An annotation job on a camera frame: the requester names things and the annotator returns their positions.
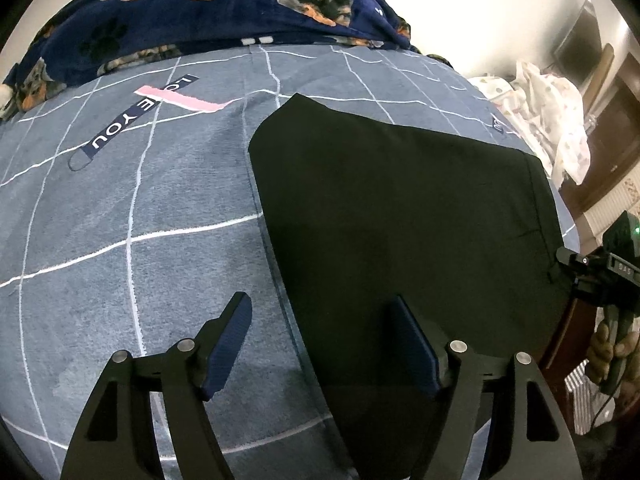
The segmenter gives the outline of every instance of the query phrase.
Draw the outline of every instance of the person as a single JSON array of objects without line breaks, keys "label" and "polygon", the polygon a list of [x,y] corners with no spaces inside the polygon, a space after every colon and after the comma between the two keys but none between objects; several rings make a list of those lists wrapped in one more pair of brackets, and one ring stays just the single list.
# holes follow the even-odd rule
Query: person
[{"label": "person", "polygon": [[603,321],[591,337],[585,373],[600,384],[609,374],[614,357],[626,359],[612,421],[574,438],[585,480],[626,480],[638,475],[640,450],[640,350],[638,332],[630,332],[616,345],[609,342],[609,326]]}]

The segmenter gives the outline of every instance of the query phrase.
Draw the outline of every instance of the white wall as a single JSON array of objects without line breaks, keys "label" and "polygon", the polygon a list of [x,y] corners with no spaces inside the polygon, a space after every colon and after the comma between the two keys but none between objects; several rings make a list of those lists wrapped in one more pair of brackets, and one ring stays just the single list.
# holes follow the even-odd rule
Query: white wall
[{"label": "white wall", "polygon": [[[19,61],[39,28],[70,0],[35,0],[0,53],[0,76]],[[425,54],[449,59],[463,75],[509,75],[517,59],[548,65],[584,0],[387,0],[413,27]],[[593,0],[603,43],[626,56],[628,28],[610,0]]]}]

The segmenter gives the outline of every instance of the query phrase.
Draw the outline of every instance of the black cloth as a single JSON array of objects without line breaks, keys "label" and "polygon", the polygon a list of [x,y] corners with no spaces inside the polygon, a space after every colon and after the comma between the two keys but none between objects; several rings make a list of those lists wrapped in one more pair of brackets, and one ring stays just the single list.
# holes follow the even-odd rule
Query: black cloth
[{"label": "black cloth", "polygon": [[274,256],[324,396],[366,479],[409,476],[441,410],[390,344],[396,294],[475,351],[541,356],[570,292],[542,165],[293,96],[249,153]]}]

